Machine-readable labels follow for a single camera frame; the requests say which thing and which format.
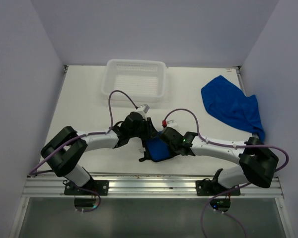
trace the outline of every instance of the glass panel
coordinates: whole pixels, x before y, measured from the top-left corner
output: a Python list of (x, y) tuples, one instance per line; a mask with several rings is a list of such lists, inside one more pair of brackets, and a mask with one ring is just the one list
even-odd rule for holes
[[(207, 199), (104, 198), (96, 211), (75, 212), (73, 198), (31, 198), (20, 238), (200, 238)], [(249, 238), (285, 238), (274, 199), (232, 199), (228, 211)], [(211, 238), (243, 238), (239, 224), (212, 209), (205, 214)]]

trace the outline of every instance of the red connector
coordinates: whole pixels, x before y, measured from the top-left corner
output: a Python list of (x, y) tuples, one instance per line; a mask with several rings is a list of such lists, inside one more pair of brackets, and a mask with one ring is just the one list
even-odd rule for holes
[(165, 120), (162, 121), (162, 126), (165, 128), (167, 126), (167, 122)]

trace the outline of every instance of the black mount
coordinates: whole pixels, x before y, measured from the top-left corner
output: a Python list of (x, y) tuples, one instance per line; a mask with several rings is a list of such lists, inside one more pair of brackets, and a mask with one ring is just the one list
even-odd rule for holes
[(165, 127), (161, 132), (160, 139), (177, 154), (195, 156), (191, 151), (191, 147), (192, 141), (197, 135), (195, 132), (187, 132), (183, 136), (177, 130)]
[(158, 131), (154, 128), (151, 118), (144, 119), (137, 112), (131, 112), (120, 126), (113, 126), (113, 131), (118, 135), (119, 141), (115, 148), (126, 145), (129, 139), (139, 137), (141, 140), (156, 138)]
[[(225, 188), (218, 183), (219, 175), (223, 169), (219, 169), (212, 180), (205, 178), (204, 180), (195, 181), (195, 188), (198, 196), (213, 196), (221, 192), (227, 191), (230, 188)], [(235, 190), (231, 196), (240, 196), (240, 190)]]
[[(70, 181), (67, 182), (67, 180), (65, 180), (63, 181), (63, 184), (65, 185), (64, 195), (69, 195), (69, 196), (91, 195), (90, 192), (85, 192), (80, 189), (77, 189)], [(82, 188), (85, 188), (88, 190), (95, 190), (100, 196), (107, 196), (109, 181), (91, 179)]]
[(230, 199), (229, 198), (215, 198), (210, 202), (210, 205), (213, 209), (227, 212), (230, 208)]
[[(77, 131), (75, 131), (71, 126), (64, 127), (49, 143), (43, 147), (41, 150), (41, 156), (46, 158), (59, 146), (76, 136)], [(48, 165), (58, 177), (64, 177), (71, 172), (87, 148), (87, 143), (82, 139), (73, 141), (69, 145), (70, 148), (68, 150), (65, 148), (61, 149), (47, 161)]]
[[(250, 137), (245, 144), (263, 143), (255, 137)], [(269, 188), (279, 161), (278, 157), (269, 148), (245, 148), (239, 157), (239, 164), (247, 180), (256, 186)]]

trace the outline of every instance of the blue cloth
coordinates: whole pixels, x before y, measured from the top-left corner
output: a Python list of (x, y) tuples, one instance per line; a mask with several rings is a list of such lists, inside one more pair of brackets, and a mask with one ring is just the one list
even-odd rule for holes
[(210, 115), (234, 128), (257, 132), (260, 140), (265, 140), (255, 95), (246, 97), (221, 75), (205, 85), (201, 94), (204, 107)]
[(170, 158), (170, 153), (167, 144), (160, 140), (159, 137), (147, 140), (146, 145), (153, 161), (158, 162)]

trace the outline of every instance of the cable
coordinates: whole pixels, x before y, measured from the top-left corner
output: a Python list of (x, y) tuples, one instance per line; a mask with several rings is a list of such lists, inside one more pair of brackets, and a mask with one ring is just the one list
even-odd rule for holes
[(37, 171), (37, 172), (33, 172), (32, 175), (40, 175), (40, 174), (45, 174), (45, 173), (49, 173), (49, 172), (53, 172), (53, 170)]
[(79, 211), (80, 211), (80, 212), (92, 212), (92, 211), (95, 211), (95, 210), (99, 207), (100, 202), (101, 202), (101, 198), (100, 198), (98, 192), (93, 191), (93, 190), (89, 190), (89, 189), (85, 189), (85, 188), (82, 188), (82, 187), (79, 187), (79, 186), (77, 186), (74, 182), (72, 182), (72, 184), (74, 185), (74, 187), (75, 187), (76, 189), (81, 190), (81, 191), (84, 191), (84, 192), (89, 192), (89, 193), (91, 193), (91, 194), (93, 194), (93, 195), (95, 195), (95, 196), (98, 197), (98, 204), (95, 205), (92, 209), (88, 209), (88, 210), (81, 209), (81, 210), (79, 210)]
[(134, 105), (134, 107), (137, 109), (138, 108), (138, 106), (134, 103), (134, 101), (125, 93), (125, 92), (123, 92), (123, 91), (120, 91), (120, 90), (114, 90), (114, 91), (112, 91), (110, 94), (109, 94), (109, 97), (108, 97), (108, 109), (109, 109), (109, 115), (110, 115), (110, 127), (109, 127), (109, 129), (108, 129), (108, 131), (107, 131), (107, 133), (109, 133), (112, 129), (113, 129), (113, 113), (112, 113), (112, 111), (111, 111), (111, 104), (110, 104), (110, 101), (111, 101), (111, 96), (114, 94), (114, 93), (116, 93), (116, 92), (118, 92), (118, 93), (122, 93), (122, 94), (124, 94), (128, 99), (129, 99), (129, 101)]
[(83, 135), (79, 135), (79, 136), (76, 136), (66, 142), (64, 142), (62, 145), (60, 145), (55, 151), (53, 151), (51, 154), (49, 154), (44, 160), (42, 160), (40, 163), (37, 164), (37, 166), (35, 166), (30, 172), (29, 172), (29, 175), (32, 176), (32, 175), (35, 175), (34, 172), (36, 172), (36, 170), (41, 167), (45, 162), (47, 162), (50, 158), (52, 158), (56, 153), (58, 153), (60, 150), (62, 150), (65, 146), (69, 145), (70, 143), (82, 138), (82, 137), (85, 137), (86, 134), (83, 134)]
[[(208, 200), (208, 202), (204, 205), (204, 207), (203, 207), (203, 209), (202, 209), (202, 212), (201, 212), (201, 216), (200, 216), (201, 229), (202, 229), (202, 233), (203, 233), (203, 235), (205, 236), (205, 238), (208, 238), (208, 235), (206, 234), (206, 231), (205, 231), (205, 229), (204, 229), (204, 227), (203, 227), (203, 217), (204, 217), (204, 213), (205, 213), (205, 211), (206, 211), (206, 208), (208, 207), (208, 204), (209, 204), (210, 202), (212, 202), (215, 198), (219, 197), (219, 196), (226, 195), (226, 194), (228, 194), (228, 193), (230, 193), (230, 192), (233, 192), (233, 191), (236, 191), (236, 190), (238, 190), (238, 189), (241, 189), (241, 188), (244, 188), (244, 187), (246, 187), (246, 186), (249, 186), (250, 184), (251, 184), (251, 183), (249, 182), (249, 183), (246, 183), (246, 184), (244, 184), (244, 185), (241, 185), (241, 186), (232, 188), (232, 189), (230, 189), (230, 190), (228, 190), (228, 191), (221, 192), (221, 193), (219, 193), (219, 194), (213, 196), (212, 198), (210, 198), (210, 199)], [(226, 216), (232, 218), (233, 220), (235, 220), (235, 221), (242, 227), (242, 229), (243, 229), (243, 231), (244, 231), (245, 238), (247, 238), (246, 229), (245, 229), (245, 227), (243, 226), (242, 222), (239, 221), (236, 217), (232, 216), (231, 214), (224, 213), (224, 215), (226, 215)]]
[[(288, 153), (287, 153), (284, 149), (282, 149), (282, 148), (280, 148), (280, 147), (277, 147), (277, 146), (274, 146), (274, 145), (237, 145), (236, 147), (234, 147), (233, 145), (227, 145), (227, 144), (221, 144), (221, 143), (216, 143), (216, 142), (212, 142), (212, 141), (206, 141), (206, 139), (200, 134), (199, 122), (198, 122), (197, 117), (195, 116), (195, 114), (194, 114), (192, 111), (190, 111), (190, 110), (188, 110), (188, 109), (185, 109), (185, 108), (178, 108), (178, 109), (174, 109), (174, 110), (170, 111), (170, 112), (165, 116), (164, 121), (166, 121), (167, 118), (168, 118), (168, 116), (170, 116), (173, 112), (176, 112), (176, 111), (186, 111), (186, 112), (190, 113), (190, 114), (193, 116), (193, 118), (194, 118), (194, 120), (195, 120), (195, 123), (196, 123), (198, 136), (199, 136), (199, 138), (200, 138), (202, 141), (204, 141), (204, 142), (207, 142), (207, 143), (212, 144), (212, 145), (222, 146), (222, 147), (228, 147), (228, 148), (272, 148), (272, 149), (279, 150), (279, 151), (281, 151), (281, 152), (285, 155), (286, 159), (285, 159), (285, 162), (284, 162), (279, 168), (277, 168), (277, 169), (275, 170), (275, 172), (277, 172), (277, 171), (283, 169), (283, 168), (288, 164), (288, 162), (289, 162), (289, 155), (288, 155)], [(218, 197), (218, 196), (225, 195), (225, 194), (230, 193), (230, 192), (233, 192), (233, 191), (235, 191), (235, 190), (244, 188), (244, 187), (246, 187), (246, 186), (248, 186), (248, 185), (250, 185), (250, 184), (251, 184), (251, 183), (246, 183), (246, 184), (244, 184), (244, 185), (237, 186), (237, 187), (235, 187), (235, 188), (232, 188), (232, 189), (229, 189), (229, 190), (227, 190), (227, 191), (221, 192), (221, 193), (219, 193), (219, 194), (213, 196), (213, 197), (212, 197), (212, 198), (211, 198), (211, 199), (204, 205), (203, 210), (202, 210), (202, 213), (201, 213), (200, 221), (201, 221), (201, 229), (202, 229), (202, 233), (203, 233), (203, 235), (205, 236), (205, 238), (207, 238), (208, 236), (207, 236), (206, 231), (205, 231), (205, 229), (204, 229), (204, 227), (203, 227), (203, 216), (204, 216), (204, 213), (205, 213), (205, 210), (206, 210), (208, 204), (209, 204), (211, 201), (213, 201), (213, 200), (214, 200), (216, 197)], [(230, 214), (225, 214), (225, 215), (231, 217), (231, 218), (234, 219), (237, 223), (239, 223), (239, 225), (242, 227), (242, 229), (243, 229), (243, 231), (244, 231), (245, 237), (247, 237), (247, 233), (246, 233), (245, 227), (242, 225), (242, 223), (241, 223), (237, 218), (235, 218), (234, 216), (232, 216), (232, 215), (230, 215)]]

